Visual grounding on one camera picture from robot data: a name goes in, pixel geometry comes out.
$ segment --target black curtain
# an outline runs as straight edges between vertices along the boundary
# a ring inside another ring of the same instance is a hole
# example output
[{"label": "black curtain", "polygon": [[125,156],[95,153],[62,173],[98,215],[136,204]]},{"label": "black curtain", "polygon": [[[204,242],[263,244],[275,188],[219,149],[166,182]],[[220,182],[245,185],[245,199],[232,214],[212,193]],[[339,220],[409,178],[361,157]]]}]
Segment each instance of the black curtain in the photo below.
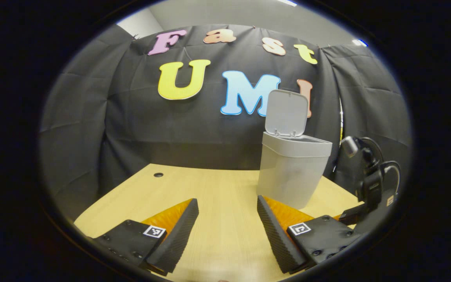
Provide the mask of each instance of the black curtain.
[{"label": "black curtain", "polygon": [[[211,30],[230,29],[236,37],[228,43],[203,42]],[[200,25],[186,30],[166,53],[149,56],[156,35],[130,45],[114,74],[106,114],[106,139],[101,150],[101,191],[107,193],[148,163],[215,168],[258,170],[262,152],[265,117],[256,110],[226,116],[227,80],[224,71],[241,71],[255,86],[262,75],[281,79],[279,89],[299,93],[297,79],[312,83],[311,111],[304,134],[333,143],[324,175],[333,170],[337,156],[340,117],[337,87],[330,63],[317,46],[305,41],[244,25]],[[265,51],[262,38],[281,41],[286,55]],[[314,50],[318,63],[304,61],[294,44]],[[186,100],[166,100],[158,94],[159,67],[182,62],[177,87],[189,84],[189,61],[208,59],[201,91]]]},{"label": "black curtain", "polygon": [[45,186],[72,219],[98,200],[107,93],[131,40],[118,25],[99,34],[58,75],[43,107],[39,145]]},{"label": "black curtain", "polygon": [[[322,48],[337,83],[344,112],[344,136],[370,137],[381,147],[384,160],[410,171],[412,128],[410,113],[398,83],[369,48],[353,45]],[[334,182],[354,193],[362,177],[360,156],[349,159],[340,152]],[[386,175],[386,187],[396,187],[396,176]]]}]

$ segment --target light blue letter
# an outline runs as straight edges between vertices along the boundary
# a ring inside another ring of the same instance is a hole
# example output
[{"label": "light blue letter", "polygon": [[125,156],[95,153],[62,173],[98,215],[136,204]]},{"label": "light blue letter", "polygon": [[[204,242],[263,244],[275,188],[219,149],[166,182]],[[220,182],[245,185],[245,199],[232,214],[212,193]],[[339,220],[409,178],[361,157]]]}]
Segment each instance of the light blue letter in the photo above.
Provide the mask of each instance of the light blue letter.
[{"label": "light blue letter", "polygon": [[224,71],[222,76],[227,79],[227,97],[224,107],[220,108],[222,114],[241,114],[241,107],[238,106],[239,96],[248,114],[254,112],[258,101],[262,98],[258,114],[265,116],[269,93],[278,89],[278,84],[281,82],[279,77],[265,74],[258,80],[254,88],[245,74],[240,71]]}]

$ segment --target white ceiling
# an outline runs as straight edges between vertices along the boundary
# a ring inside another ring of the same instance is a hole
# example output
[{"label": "white ceiling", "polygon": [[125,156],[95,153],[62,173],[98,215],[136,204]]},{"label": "white ceiling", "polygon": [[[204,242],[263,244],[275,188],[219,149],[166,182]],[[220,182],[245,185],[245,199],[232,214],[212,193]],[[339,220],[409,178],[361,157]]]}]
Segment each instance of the white ceiling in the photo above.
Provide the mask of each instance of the white ceiling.
[{"label": "white ceiling", "polygon": [[255,25],[320,46],[353,44],[357,38],[301,5],[292,7],[277,0],[166,0],[149,9],[163,30],[188,25]]}]

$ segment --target table surface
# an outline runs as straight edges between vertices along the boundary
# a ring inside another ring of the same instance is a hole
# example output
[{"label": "table surface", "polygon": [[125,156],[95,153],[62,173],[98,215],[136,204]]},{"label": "table surface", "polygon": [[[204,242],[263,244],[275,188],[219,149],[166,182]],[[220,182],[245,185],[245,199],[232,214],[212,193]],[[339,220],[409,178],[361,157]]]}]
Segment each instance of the table surface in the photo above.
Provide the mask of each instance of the table surface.
[{"label": "table surface", "polygon": [[[163,176],[156,178],[155,173]],[[197,198],[199,216],[188,244],[174,272],[165,278],[176,282],[279,281],[292,275],[281,273],[258,217],[258,173],[149,164],[74,223],[86,236],[96,238],[124,220],[140,222]],[[335,216],[358,204],[356,196],[322,177],[300,211],[313,217]]]}]

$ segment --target trash can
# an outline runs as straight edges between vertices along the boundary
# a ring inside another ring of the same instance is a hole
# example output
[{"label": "trash can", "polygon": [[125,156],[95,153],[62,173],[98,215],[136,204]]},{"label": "trash can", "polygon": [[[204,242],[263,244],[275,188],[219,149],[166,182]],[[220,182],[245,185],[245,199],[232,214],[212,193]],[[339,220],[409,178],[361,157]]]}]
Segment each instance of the trash can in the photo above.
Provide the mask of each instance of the trash can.
[{"label": "trash can", "polygon": [[313,195],[330,156],[332,143],[302,135],[308,100],[298,93],[269,93],[257,194],[295,209]]}]

